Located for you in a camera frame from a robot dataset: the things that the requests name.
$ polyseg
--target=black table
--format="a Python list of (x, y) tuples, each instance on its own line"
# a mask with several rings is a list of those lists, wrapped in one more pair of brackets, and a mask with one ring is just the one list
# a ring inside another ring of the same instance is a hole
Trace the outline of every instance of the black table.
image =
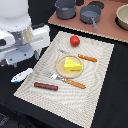
[[(32, 19), (32, 25), (40, 23), (48, 24), (48, 19), (55, 11), (55, 2), (56, 0), (29, 0), (29, 15)], [(127, 128), (128, 44), (54, 25), (50, 25), (50, 28), (51, 41), (55, 38), (58, 31), (64, 31), (115, 44), (91, 128)], [(42, 49), (41, 55), (43, 55), (46, 49)], [(32, 57), (18, 63), (18, 68), (14, 68), (13, 66), (0, 67), (0, 105), (29, 115), (54, 128), (81, 128), (70, 121), (13, 96), (22, 82), (12, 84), (10, 82), (12, 77), (29, 67), (33, 68), (36, 63), (37, 60)]]

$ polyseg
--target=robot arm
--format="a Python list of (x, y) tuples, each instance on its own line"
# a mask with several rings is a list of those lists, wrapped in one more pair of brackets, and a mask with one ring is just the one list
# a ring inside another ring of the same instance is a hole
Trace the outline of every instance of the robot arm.
[(49, 31), (47, 25), (32, 29), (28, 0), (0, 0), (0, 61), (14, 65), (31, 58), (49, 46)]

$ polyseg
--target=beige placemat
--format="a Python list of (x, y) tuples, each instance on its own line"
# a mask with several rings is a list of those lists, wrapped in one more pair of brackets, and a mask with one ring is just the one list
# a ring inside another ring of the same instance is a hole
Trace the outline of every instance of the beige placemat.
[[(69, 39), (73, 34), (60, 31), (14, 96), (61, 116), (79, 126), (89, 128), (93, 120), (96, 105), (103, 85), (107, 67), (113, 51), (113, 44), (81, 37), (80, 47), (73, 48)], [(63, 54), (57, 48), (70, 52), (80, 52), (98, 59), (97, 63), (83, 60), (84, 71), (73, 79), (86, 85), (86, 89), (67, 86), (43, 75), (44, 71), (56, 72), (55, 62)], [(57, 92), (33, 87), (35, 81), (58, 85)]]

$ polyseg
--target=cheese wedge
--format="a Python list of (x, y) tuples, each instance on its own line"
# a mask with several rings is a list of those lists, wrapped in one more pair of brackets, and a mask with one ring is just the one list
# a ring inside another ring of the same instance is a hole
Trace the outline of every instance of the cheese wedge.
[(82, 65), (66, 57), (64, 69), (65, 71), (82, 70)]

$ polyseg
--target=fork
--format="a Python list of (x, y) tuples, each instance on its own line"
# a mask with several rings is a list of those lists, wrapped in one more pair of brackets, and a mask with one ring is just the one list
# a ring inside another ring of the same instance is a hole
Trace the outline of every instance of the fork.
[(54, 79), (54, 80), (61, 80), (65, 83), (67, 83), (67, 84), (74, 85), (78, 88), (82, 88), (82, 89), (86, 88), (85, 85), (83, 85), (83, 84), (80, 84), (78, 82), (75, 82), (75, 81), (72, 81), (72, 80), (69, 80), (69, 79), (66, 79), (66, 78), (58, 77), (54, 73), (47, 72), (47, 73), (45, 73), (45, 76), (48, 77), (48, 78)]

